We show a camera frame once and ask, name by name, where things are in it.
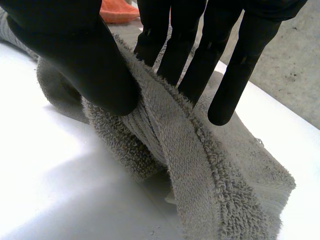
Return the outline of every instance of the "white surface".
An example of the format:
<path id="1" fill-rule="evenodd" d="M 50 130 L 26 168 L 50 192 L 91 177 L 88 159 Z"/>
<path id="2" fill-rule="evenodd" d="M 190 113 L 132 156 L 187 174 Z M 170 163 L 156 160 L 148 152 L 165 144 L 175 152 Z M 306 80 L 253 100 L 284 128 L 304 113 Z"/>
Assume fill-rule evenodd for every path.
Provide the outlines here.
<path id="1" fill-rule="evenodd" d="M 169 180 L 133 182 L 89 126 L 47 102 L 35 68 L 0 43 L 0 239 L 181 240 Z M 319 239 L 320 131 L 251 83 L 237 113 L 296 180 L 279 239 Z"/>

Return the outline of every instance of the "gray towel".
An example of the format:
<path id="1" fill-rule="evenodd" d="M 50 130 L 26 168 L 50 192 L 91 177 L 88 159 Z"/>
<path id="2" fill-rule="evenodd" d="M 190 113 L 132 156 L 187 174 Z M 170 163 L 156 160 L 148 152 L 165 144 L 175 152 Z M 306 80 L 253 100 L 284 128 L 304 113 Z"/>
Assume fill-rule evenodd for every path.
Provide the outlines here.
<path id="1" fill-rule="evenodd" d="M 192 109 L 176 88 L 138 62 L 119 37 L 115 39 L 142 100 L 132 114 L 116 117 L 83 99 L 95 132 L 136 180 L 168 169 L 186 239 L 276 239 L 280 213 L 295 188 L 288 171 L 237 114 L 225 126 L 210 124 L 206 112 L 217 86 L 207 88 Z M 49 101 L 63 114 L 85 122 L 80 98 L 66 79 L 43 59 L 37 73 Z"/>

